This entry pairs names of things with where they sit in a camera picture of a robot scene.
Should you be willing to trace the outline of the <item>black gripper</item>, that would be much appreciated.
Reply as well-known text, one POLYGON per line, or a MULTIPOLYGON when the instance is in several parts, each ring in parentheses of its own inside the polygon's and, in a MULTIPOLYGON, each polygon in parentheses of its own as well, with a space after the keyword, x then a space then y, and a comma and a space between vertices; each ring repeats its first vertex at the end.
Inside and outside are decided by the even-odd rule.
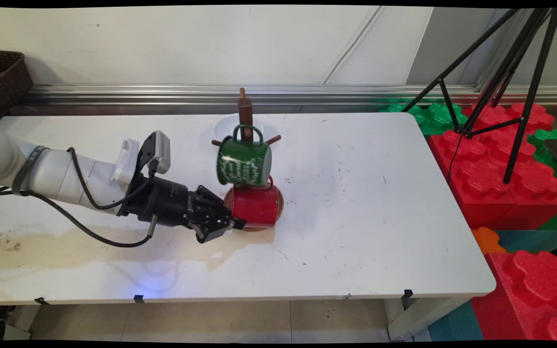
POLYGON ((157 225, 194 229, 199 243, 210 242, 230 229, 241 230, 246 225, 245 220, 232 217, 224 200, 203 185, 190 191, 174 181, 135 174, 128 193, 137 189, 141 191, 121 204, 117 216, 132 214, 144 222, 157 216, 157 225))

